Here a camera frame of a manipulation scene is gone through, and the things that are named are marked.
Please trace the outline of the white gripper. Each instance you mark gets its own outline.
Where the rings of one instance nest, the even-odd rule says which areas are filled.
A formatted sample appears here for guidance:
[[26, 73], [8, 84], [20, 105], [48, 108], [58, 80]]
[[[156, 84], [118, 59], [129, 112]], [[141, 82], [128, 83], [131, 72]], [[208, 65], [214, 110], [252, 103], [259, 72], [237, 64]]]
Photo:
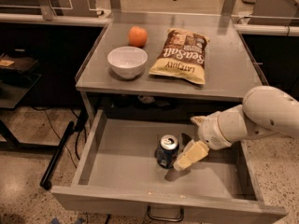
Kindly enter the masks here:
[[218, 123], [220, 112], [208, 116], [193, 116], [191, 122], [198, 126], [201, 141], [191, 140], [174, 162], [176, 171], [183, 171], [208, 155], [209, 148], [221, 150], [232, 144], [223, 136]]

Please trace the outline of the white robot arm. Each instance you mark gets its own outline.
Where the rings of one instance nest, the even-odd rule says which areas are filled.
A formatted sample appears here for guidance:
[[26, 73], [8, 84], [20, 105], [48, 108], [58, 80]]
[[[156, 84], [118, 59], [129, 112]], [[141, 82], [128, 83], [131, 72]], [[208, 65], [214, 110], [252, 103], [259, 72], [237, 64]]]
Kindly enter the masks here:
[[183, 171], [208, 155], [209, 150], [231, 147], [242, 140], [254, 140], [283, 133], [299, 137], [299, 102], [271, 86], [249, 90], [241, 105], [208, 116], [194, 116], [198, 141], [191, 140], [174, 162]]

